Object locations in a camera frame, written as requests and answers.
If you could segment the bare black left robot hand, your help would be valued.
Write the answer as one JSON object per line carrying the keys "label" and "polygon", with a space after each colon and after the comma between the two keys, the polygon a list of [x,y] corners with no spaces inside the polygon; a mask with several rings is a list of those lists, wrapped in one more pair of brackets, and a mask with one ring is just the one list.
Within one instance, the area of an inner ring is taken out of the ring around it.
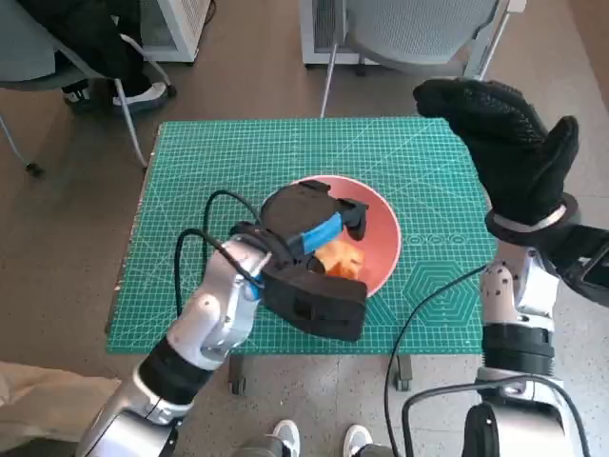
{"label": "bare black left robot hand", "polygon": [[353,240],[361,241],[368,205],[335,198],[330,190],[330,185],[317,180],[284,186],[266,198],[257,222],[239,222],[230,234],[251,239],[281,264],[305,258],[337,239],[343,231]]}

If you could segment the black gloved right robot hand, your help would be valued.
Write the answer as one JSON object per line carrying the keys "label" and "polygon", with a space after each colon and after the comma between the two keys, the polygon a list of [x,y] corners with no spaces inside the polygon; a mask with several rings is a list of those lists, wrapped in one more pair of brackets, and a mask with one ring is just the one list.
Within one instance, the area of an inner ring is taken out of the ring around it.
{"label": "black gloved right robot hand", "polygon": [[519,90],[497,81],[430,79],[413,96],[421,116],[445,120],[465,143],[500,217],[533,227],[562,205],[579,151],[575,117],[547,129]]}

